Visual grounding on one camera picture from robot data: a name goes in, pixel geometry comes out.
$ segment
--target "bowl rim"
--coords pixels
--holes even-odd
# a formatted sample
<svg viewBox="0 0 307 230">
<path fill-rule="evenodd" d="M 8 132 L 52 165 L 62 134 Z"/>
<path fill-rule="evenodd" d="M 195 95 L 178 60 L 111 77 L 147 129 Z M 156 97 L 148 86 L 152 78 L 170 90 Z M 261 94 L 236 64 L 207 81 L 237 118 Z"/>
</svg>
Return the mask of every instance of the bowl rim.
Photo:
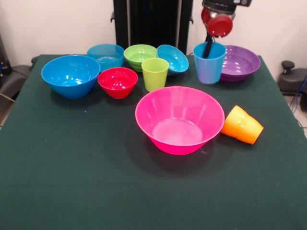
<svg viewBox="0 0 307 230">
<path fill-rule="evenodd" d="M 249 75 L 251 75 L 251 74 L 255 73 L 257 70 L 259 70 L 259 68 L 260 68 L 260 66 L 261 66 L 261 60 L 260 60 L 260 58 L 258 57 L 257 54 L 255 54 L 253 51 L 251 51 L 251 50 L 249 50 L 249 49 L 246 49 L 246 48 L 244 48 L 244 47 L 241 47 L 241 46 L 225 45 L 225 48 L 226 48 L 225 57 L 226 57 L 226 55 L 227 55 L 227 48 L 230 48 L 230 47 L 235 47 L 235 48 L 243 49 L 243 50 L 245 50 L 245 51 L 250 52 L 253 56 L 255 56 L 255 57 L 257 58 L 257 67 L 256 67 L 254 70 L 250 71 L 250 72 L 241 73 L 241 74 L 228 74 L 228 73 L 223 72 L 224 68 L 222 68 L 222 74 L 225 74 L 225 75 L 230 76 L 230 77 L 232 77 L 232 76 L 243 76 L 243 75 L 246 75 L 246 76 L 247 76 L 246 78 L 248 78 Z"/>
<path fill-rule="evenodd" d="M 214 135 L 212 135 L 212 137 L 207 138 L 207 139 L 205 139 L 205 140 L 203 140 L 203 141 L 201 141 L 201 142 L 194 143 L 194 144 L 176 145 L 176 146 L 184 147 L 184 146 L 196 146 L 196 145 L 200 145 L 200 144 L 206 143 L 206 142 L 208 142 L 209 140 L 213 139 L 214 137 L 216 137 L 216 136 L 221 132 L 221 130 L 222 130 L 223 126 L 224 126 L 224 122 L 225 122 L 225 112 L 224 112 L 224 109 L 223 109 L 223 107 L 221 106 L 221 104 L 220 104 L 214 97 L 212 97 L 210 94 L 208 94 L 208 93 L 206 93 L 206 92 L 204 92 L 204 91 L 202 91 L 202 90 L 198 90 L 198 89 L 195 89 L 195 88 L 192 88 L 192 87 L 187 87 L 187 86 L 167 86 L 167 87 L 160 88 L 160 89 L 157 89 L 157 90 L 154 90 L 154 91 L 149 92 L 148 94 L 146 94 L 145 96 L 143 96 L 143 97 L 139 100 L 138 104 L 136 105 L 135 113 L 134 113 L 134 114 L 135 114 L 134 116 L 135 116 L 136 122 L 137 122 L 138 126 L 140 127 L 140 129 L 141 129 L 149 138 L 152 138 L 152 139 L 157 140 L 157 141 L 159 141 L 159 142 L 161 142 L 161 143 L 167 144 L 167 143 L 165 143 L 165 142 L 163 142 L 163 141 L 161 141 L 161 140 L 159 140 L 159 139 L 153 137 L 151 134 L 149 134 L 148 132 L 146 132 L 146 131 L 142 128 L 142 126 L 141 126 L 140 123 L 139 123 L 138 117 L 137 117 L 138 108 L 139 108 L 139 106 L 140 106 L 140 103 L 141 103 L 146 97 L 148 97 L 148 95 L 150 95 L 151 93 L 157 92 L 157 91 L 166 90 L 167 88 L 189 88 L 189 89 L 192 89 L 192 90 L 196 90 L 196 91 L 200 91 L 200 92 L 202 92 L 202 93 L 205 93 L 205 94 L 207 94 L 210 98 L 212 98 L 212 99 L 217 103 L 218 107 L 220 108 L 220 111 L 221 111 L 222 114 L 223 114 L 223 121 L 222 121 L 222 123 L 221 123 L 221 126 L 217 129 L 217 132 L 216 132 Z"/>
<path fill-rule="evenodd" d="M 129 46 L 129 47 L 127 47 L 126 49 L 125 49 L 125 51 L 124 51 L 124 57 L 125 57 L 125 59 L 127 60 L 127 61 L 132 61 L 132 62 L 135 62 L 135 63 L 141 63 L 142 64 L 142 62 L 143 61 L 134 61 L 134 60 L 131 60 L 129 57 L 127 57 L 127 50 L 129 50 L 129 49 L 131 49 L 132 47 L 137 47 L 137 46 L 145 46 L 145 47 L 150 47 L 150 48 L 154 48 L 155 49 L 155 57 L 157 56 L 157 48 L 156 47 L 154 47 L 154 46 L 151 46 L 151 45 L 147 45 L 147 44 L 136 44 L 136 45 L 132 45 L 132 46 Z"/>
<path fill-rule="evenodd" d="M 133 71 L 133 70 L 131 70 L 131 69 L 129 69 L 129 68 L 126 68 L 126 67 L 114 67 L 114 68 L 106 69 L 105 71 L 101 72 L 101 73 L 98 75 L 98 80 L 97 80 L 97 81 L 98 81 L 98 84 L 101 86 L 101 88 L 106 89 L 106 90 L 112 90 L 112 91 L 121 91 L 121 90 L 125 90 L 125 89 L 111 89 L 111 88 L 108 88 L 108 87 L 102 85 L 101 79 L 103 78 L 103 74 L 104 74 L 105 72 L 109 71 L 109 70 L 114 70 L 114 69 L 124 69 L 124 70 L 128 70 L 128 72 L 133 72 L 133 75 L 136 76 L 136 81 L 135 81 L 132 85 L 130 85 L 129 87 L 127 87 L 127 88 L 125 88 L 125 89 L 130 89 L 131 87 L 134 87 L 134 86 L 136 85 L 136 83 L 138 83 L 139 76 L 138 76 L 138 74 L 137 74 L 135 71 Z"/>
<path fill-rule="evenodd" d="M 54 84 L 54 83 L 51 83 L 51 82 L 47 81 L 46 78 L 45 78 L 44 75 L 43 75 L 43 71 L 44 71 L 44 69 L 46 68 L 46 66 L 47 66 L 48 64 L 50 64 L 50 63 L 52 63 L 52 62 L 54 62 L 54 61 L 57 61 L 57 60 L 59 60 L 59 59 L 64 59 L 64 58 L 68 58 L 68 57 L 84 57 L 84 58 L 91 59 L 92 61 L 94 61 L 94 62 L 97 63 L 98 72 L 97 72 L 97 74 L 95 75 L 95 77 L 92 77 L 92 78 L 90 78 L 89 80 L 87 80 L 87 81 L 85 81 L 85 82 L 82 82 L 82 83 L 79 84 L 79 85 L 86 84 L 86 83 L 88 83 L 88 82 L 90 82 L 90 81 L 92 81 L 92 80 L 94 80 L 94 79 L 97 78 L 97 76 L 98 76 L 98 74 L 99 74 L 99 72 L 100 72 L 100 64 L 99 64 L 98 61 L 96 61 L 94 58 L 89 57 L 89 56 L 87 56 L 87 55 L 64 55 L 64 56 L 61 56 L 61 57 L 57 57 L 57 58 L 55 58 L 55 59 L 49 61 L 46 65 L 44 65 L 44 67 L 42 68 L 42 71 L 41 71 L 42 79 L 43 79 L 46 83 L 48 83 L 48 84 L 50 84 L 50 85 L 58 86 L 58 87 L 74 87 L 74 86 L 78 86 L 78 85 L 58 85 L 58 84 Z"/>
<path fill-rule="evenodd" d="M 93 49 L 95 49 L 97 47 L 101 47 L 101 46 L 115 46 L 115 47 L 120 48 L 120 50 L 122 51 L 120 53 L 121 54 L 120 58 L 114 59 L 114 60 L 112 60 L 112 62 L 115 62 L 115 61 L 118 61 L 119 59 L 124 58 L 124 52 L 125 52 L 124 48 L 119 46 L 119 45 L 117 45 L 117 44 L 111 44 L 111 43 L 103 43 L 103 44 L 98 44 L 98 45 L 92 46 L 91 48 L 88 49 L 88 51 L 86 52 L 86 55 L 91 58 L 89 52 L 92 51 Z"/>
<path fill-rule="evenodd" d="M 178 53 L 180 53 L 180 54 L 184 57 L 184 61 L 187 63 L 187 67 L 186 67 L 184 70 L 181 70 L 181 71 L 174 70 L 174 69 L 170 69 L 169 64 L 168 64 L 168 69 L 169 69 L 170 71 L 174 72 L 174 73 L 183 73 L 183 72 L 187 71 L 187 70 L 189 69 L 189 60 L 188 60 L 187 56 L 186 56 L 184 53 L 182 53 L 181 50 L 178 49 L 177 47 L 174 47 L 174 46 L 171 46 L 171 45 L 160 45 L 160 46 L 157 48 L 157 57 L 160 58 L 160 57 L 159 57 L 159 49 L 161 49 L 161 48 L 163 48 L 163 47 L 166 47 L 166 46 L 171 47 L 171 48 L 175 49 Z"/>
</svg>

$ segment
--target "red bowl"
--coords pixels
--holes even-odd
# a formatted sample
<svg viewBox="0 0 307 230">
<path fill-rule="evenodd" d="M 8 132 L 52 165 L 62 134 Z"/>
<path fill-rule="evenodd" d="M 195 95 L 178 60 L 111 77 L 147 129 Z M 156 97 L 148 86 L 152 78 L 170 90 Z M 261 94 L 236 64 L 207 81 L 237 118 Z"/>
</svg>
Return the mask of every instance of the red bowl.
<svg viewBox="0 0 307 230">
<path fill-rule="evenodd" d="M 138 82 L 138 75 L 131 69 L 116 67 L 103 71 L 98 83 L 106 93 L 115 99 L 127 97 Z"/>
</svg>

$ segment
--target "purple bowl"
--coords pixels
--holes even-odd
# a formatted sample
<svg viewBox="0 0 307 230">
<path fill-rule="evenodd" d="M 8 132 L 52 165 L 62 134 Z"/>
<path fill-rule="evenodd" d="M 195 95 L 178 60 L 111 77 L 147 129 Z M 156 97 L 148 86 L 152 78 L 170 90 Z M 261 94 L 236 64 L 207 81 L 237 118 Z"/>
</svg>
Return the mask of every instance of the purple bowl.
<svg viewBox="0 0 307 230">
<path fill-rule="evenodd" d="M 248 49 L 239 46 L 225 46 L 221 81 L 237 82 L 248 78 L 260 67 L 259 57 Z"/>
</svg>

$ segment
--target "pink bowl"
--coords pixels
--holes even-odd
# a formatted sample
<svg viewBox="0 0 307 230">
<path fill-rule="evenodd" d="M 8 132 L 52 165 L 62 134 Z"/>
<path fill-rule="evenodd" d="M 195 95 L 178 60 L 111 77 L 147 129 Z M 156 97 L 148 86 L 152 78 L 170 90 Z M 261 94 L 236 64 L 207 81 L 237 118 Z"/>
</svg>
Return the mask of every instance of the pink bowl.
<svg viewBox="0 0 307 230">
<path fill-rule="evenodd" d="M 98 83 L 106 93 L 115 98 L 127 97 L 138 82 L 138 75 L 131 69 L 115 67 L 103 71 L 98 76 Z"/>
<path fill-rule="evenodd" d="M 136 106 L 135 118 L 160 150 L 186 155 L 221 131 L 225 115 L 221 105 L 209 94 L 172 86 L 145 95 Z"/>
</svg>

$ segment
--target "green bowl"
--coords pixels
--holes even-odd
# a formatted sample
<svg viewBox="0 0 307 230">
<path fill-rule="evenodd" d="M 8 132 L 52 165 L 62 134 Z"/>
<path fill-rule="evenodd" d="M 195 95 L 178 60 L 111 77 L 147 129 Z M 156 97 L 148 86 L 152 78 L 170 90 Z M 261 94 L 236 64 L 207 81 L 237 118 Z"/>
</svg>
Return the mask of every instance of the green bowl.
<svg viewBox="0 0 307 230">
<path fill-rule="evenodd" d="M 156 58 L 157 49 L 150 45 L 133 45 L 125 50 L 124 56 L 134 70 L 142 71 L 142 62 L 149 58 Z"/>
</svg>

